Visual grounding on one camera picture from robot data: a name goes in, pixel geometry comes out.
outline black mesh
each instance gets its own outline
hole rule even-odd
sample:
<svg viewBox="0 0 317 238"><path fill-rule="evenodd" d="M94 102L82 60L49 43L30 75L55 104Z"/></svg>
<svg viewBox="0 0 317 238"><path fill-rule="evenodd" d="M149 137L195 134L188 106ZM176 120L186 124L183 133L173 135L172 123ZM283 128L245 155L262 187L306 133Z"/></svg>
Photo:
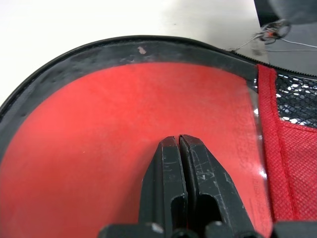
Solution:
<svg viewBox="0 0 317 238"><path fill-rule="evenodd" d="M317 81L278 74L276 101L280 118L317 128Z"/></svg>

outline white surface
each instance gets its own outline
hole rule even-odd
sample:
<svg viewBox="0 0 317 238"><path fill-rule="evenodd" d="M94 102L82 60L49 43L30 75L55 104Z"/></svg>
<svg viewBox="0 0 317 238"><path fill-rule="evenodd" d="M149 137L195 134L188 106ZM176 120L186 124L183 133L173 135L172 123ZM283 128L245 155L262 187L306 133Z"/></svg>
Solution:
<svg viewBox="0 0 317 238"><path fill-rule="evenodd" d="M253 0L0 0L0 105L39 67L89 42L169 35L229 49L259 30ZM266 60L250 45L239 52Z"/></svg>

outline red felt lining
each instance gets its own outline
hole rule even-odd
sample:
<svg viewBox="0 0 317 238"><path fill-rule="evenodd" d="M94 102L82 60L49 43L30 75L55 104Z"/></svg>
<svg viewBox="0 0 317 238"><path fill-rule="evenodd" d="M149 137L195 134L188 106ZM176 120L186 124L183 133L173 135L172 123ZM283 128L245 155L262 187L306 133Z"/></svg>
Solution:
<svg viewBox="0 0 317 238"><path fill-rule="evenodd" d="M258 65L259 109L273 216L317 219L317 129L281 121L274 69Z"/></svg>
<svg viewBox="0 0 317 238"><path fill-rule="evenodd" d="M28 116L0 167L0 236L95 238L107 224L137 222L145 170L159 141L179 134L207 145L267 235L245 80L207 66L142 63L79 78Z"/></svg>

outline black zipper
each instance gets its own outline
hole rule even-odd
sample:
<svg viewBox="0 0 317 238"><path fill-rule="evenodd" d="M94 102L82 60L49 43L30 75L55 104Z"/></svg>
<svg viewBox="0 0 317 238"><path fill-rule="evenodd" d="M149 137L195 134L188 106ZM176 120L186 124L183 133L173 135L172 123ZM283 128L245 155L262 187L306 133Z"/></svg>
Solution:
<svg viewBox="0 0 317 238"><path fill-rule="evenodd" d="M267 67L274 68L281 74L288 74L289 73L289 74L292 74L294 76L299 76L299 77L307 76L307 77L313 77L313 78L317 79L317 75L313 75L313 74L309 74L309 73L302 73L302 72L297 72L297 71L281 68L281 67L272 65L270 63L264 63L262 61L250 58L248 56L244 56L244 55L239 54L239 53L237 53L235 51L230 51L230 53L232 53L232 54L238 56L239 58L242 58L243 60L246 60L248 62L251 62L251 63L254 63L254 64L262 64L262 65L265 65Z"/></svg>

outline wire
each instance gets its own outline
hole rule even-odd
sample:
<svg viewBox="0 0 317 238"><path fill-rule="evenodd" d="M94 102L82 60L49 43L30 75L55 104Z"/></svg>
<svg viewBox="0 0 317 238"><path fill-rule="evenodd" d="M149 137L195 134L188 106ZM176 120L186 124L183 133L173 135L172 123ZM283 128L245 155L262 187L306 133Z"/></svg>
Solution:
<svg viewBox="0 0 317 238"><path fill-rule="evenodd" d="M264 44L265 44L265 45L270 45L270 44L275 43L275 41L276 41L276 39L274 39L274 41L272 41L272 42L268 42L268 43L264 43Z"/></svg>
<svg viewBox="0 0 317 238"><path fill-rule="evenodd" d="M311 46L311 45L307 45L307 44L303 44L303 43L299 43L299 42L293 42L293 41L288 41L288 40L285 40L285 39L281 39L285 42L288 42L288 43L292 43L292 44L296 44L296 45L301 45L301 46L308 46L308 47L313 47L313 48L317 48L317 46Z"/></svg>
<svg viewBox="0 0 317 238"><path fill-rule="evenodd" d="M317 50L276 50L276 51L271 51L271 50L266 50L268 52L295 52L295 51L317 51Z"/></svg>
<svg viewBox="0 0 317 238"><path fill-rule="evenodd" d="M239 49L241 49L242 47L244 47L246 44L248 44L249 42L253 41L255 38L257 38L258 35L255 35L254 37L252 37L250 40L248 40L246 43L244 43L243 45L239 46L238 48L233 49L233 51L237 51Z"/></svg>

